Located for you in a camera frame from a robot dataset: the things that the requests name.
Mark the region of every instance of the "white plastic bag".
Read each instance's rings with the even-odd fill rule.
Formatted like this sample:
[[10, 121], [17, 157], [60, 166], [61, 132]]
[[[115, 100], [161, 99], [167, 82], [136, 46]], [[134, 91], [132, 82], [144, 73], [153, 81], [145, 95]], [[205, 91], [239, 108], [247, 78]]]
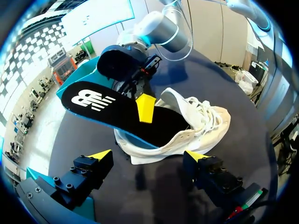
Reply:
[[246, 95], [250, 95], [253, 91], [252, 84], [245, 82], [243, 80], [239, 81], [239, 86], [246, 93]]
[[242, 71], [237, 71], [235, 74], [235, 82], [239, 83], [241, 80], [244, 79], [244, 74]]

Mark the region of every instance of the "bolt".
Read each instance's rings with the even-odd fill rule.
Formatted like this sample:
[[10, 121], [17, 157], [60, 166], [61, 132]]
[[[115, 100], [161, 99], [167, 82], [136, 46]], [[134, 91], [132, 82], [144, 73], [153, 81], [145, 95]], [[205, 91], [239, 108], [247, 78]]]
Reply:
[[29, 193], [27, 194], [27, 198], [28, 198], [28, 199], [31, 199], [32, 197], [33, 197], [32, 193], [29, 192]]
[[55, 176], [55, 177], [53, 178], [53, 180], [54, 180], [54, 183], [55, 183], [55, 184], [59, 184], [59, 183], [60, 183], [60, 179], [59, 179], [58, 176]]
[[227, 184], [224, 184], [224, 185], [222, 186], [222, 188], [223, 188], [223, 189], [229, 189], [229, 186], [228, 186]]
[[36, 187], [35, 191], [36, 191], [36, 193], [39, 193], [39, 192], [41, 192], [41, 188], [40, 187]]
[[74, 186], [71, 183], [66, 184], [65, 187], [69, 192], [74, 190]]

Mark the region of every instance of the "white wall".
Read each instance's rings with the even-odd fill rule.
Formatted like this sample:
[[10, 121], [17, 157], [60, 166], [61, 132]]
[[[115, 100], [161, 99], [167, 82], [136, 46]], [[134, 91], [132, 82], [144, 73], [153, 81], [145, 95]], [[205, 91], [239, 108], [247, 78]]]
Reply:
[[243, 65], [247, 44], [247, 20], [227, 6], [223, 11], [223, 45], [221, 62]]
[[251, 44], [256, 49], [258, 47], [263, 48], [262, 44], [257, 40], [249, 22], [247, 22], [247, 43]]
[[[194, 49], [211, 61], [225, 62], [242, 66], [247, 42], [247, 21], [226, 6], [204, 0], [182, 0], [184, 13], [190, 24], [192, 18]], [[131, 0], [135, 19], [123, 22], [126, 29], [152, 11], [161, 11], [163, 4], [158, 0]], [[90, 36], [96, 55], [104, 48], [116, 43], [121, 24], [105, 28]]]
[[194, 49], [213, 62], [219, 62], [222, 48], [221, 5], [202, 0], [189, 0]]

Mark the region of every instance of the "floor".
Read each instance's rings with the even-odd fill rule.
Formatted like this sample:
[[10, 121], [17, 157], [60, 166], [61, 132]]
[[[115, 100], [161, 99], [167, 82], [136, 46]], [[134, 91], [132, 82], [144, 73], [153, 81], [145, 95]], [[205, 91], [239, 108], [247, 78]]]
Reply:
[[[54, 140], [65, 114], [65, 108], [55, 94], [57, 90], [58, 87], [53, 85], [34, 113], [33, 126], [24, 141], [20, 160], [23, 168], [29, 167], [45, 175], [48, 174]], [[21, 172], [21, 179], [26, 179], [24, 175], [25, 172]]]

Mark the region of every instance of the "robotic arm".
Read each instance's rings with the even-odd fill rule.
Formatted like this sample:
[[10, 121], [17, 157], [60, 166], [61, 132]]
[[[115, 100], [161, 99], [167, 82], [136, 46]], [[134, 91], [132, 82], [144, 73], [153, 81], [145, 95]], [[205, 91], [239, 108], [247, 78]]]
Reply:
[[[150, 80], [162, 60], [159, 56], [149, 56], [151, 45], [161, 45], [175, 53], [190, 46], [189, 52], [180, 61], [189, 56], [193, 49], [193, 36], [182, 9], [181, 0], [159, 0], [164, 4], [162, 12], [154, 11], [144, 17], [134, 28], [122, 32], [117, 45], [104, 49], [98, 64], [98, 71], [107, 78], [120, 82], [118, 92], [132, 98], [137, 103], [139, 120], [151, 123], [155, 104], [155, 94], [151, 90]], [[250, 18], [258, 27], [267, 32], [271, 26], [266, 15], [250, 0], [227, 0], [227, 6], [245, 17]], [[184, 21], [190, 30], [191, 39], [184, 31]]]

